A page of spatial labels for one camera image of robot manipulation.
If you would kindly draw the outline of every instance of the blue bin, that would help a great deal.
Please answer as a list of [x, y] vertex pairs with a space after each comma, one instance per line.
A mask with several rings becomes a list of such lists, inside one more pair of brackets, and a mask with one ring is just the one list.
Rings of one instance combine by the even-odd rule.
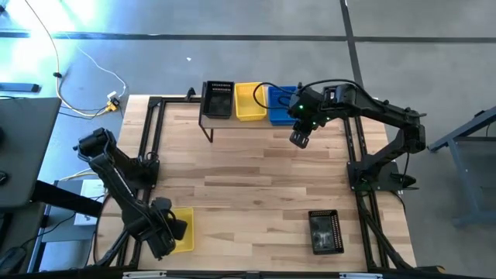
[[[296, 91], [296, 86], [281, 86], [281, 88], [288, 91]], [[282, 107], [283, 105], [279, 104], [277, 98], [279, 98], [279, 96], [291, 96], [288, 93], [282, 92], [281, 90], [272, 86], [269, 87], [268, 95], [269, 107]], [[281, 101], [286, 104], [289, 103], [289, 100], [286, 98], [282, 99]], [[269, 109], [269, 120], [273, 126], [292, 126], [296, 122], [295, 119], [289, 117], [288, 111], [284, 109]]]

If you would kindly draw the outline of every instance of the small black tray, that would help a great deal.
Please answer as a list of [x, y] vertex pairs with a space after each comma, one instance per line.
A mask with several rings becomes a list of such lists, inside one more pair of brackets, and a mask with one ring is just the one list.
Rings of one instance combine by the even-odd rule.
[[234, 82], [203, 83], [203, 115], [210, 119], [229, 119], [233, 111]]
[[308, 212], [314, 255], [344, 253], [337, 210]]

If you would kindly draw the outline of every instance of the black desk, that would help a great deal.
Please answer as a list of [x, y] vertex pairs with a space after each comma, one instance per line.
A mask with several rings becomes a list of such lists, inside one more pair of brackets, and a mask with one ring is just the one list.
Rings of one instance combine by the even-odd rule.
[[37, 180], [59, 107], [59, 98], [0, 100], [0, 128], [3, 130], [0, 171], [9, 176], [7, 182], [0, 185], [1, 210], [38, 201], [98, 215], [100, 202]]

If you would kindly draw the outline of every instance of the white paper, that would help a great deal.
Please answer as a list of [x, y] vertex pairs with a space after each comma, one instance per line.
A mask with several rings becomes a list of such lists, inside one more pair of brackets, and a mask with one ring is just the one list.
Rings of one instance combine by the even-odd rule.
[[[103, 194], [105, 193], [105, 188], [103, 187], [103, 182], [99, 179], [90, 179], [83, 181], [83, 187], [81, 187], [81, 196], [86, 198], [94, 199], [98, 202], [103, 202]], [[89, 226], [96, 225], [96, 218], [81, 213], [76, 214], [74, 218], [75, 226]]]

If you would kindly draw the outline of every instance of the desk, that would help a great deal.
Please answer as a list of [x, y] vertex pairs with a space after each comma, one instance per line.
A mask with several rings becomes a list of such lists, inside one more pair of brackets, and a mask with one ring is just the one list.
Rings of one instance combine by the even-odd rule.
[[[129, 97], [118, 145], [131, 157], [138, 154], [148, 98]], [[167, 105], [159, 181], [152, 192], [152, 198], [170, 198], [174, 207], [195, 208], [195, 250], [157, 261], [145, 244], [140, 269], [366, 270], [357, 204], [346, 178], [342, 121], [313, 132], [300, 150], [288, 140], [291, 130], [277, 127], [220, 129], [210, 143], [198, 127], [198, 110], [198, 104]], [[383, 124], [363, 119], [363, 129], [371, 153], [387, 144]], [[415, 266], [400, 202], [388, 192], [378, 192], [377, 200], [384, 233]], [[338, 210], [344, 254], [312, 254], [307, 219], [312, 209]], [[100, 257], [120, 234], [120, 218], [119, 207], [109, 201], [98, 229]]]

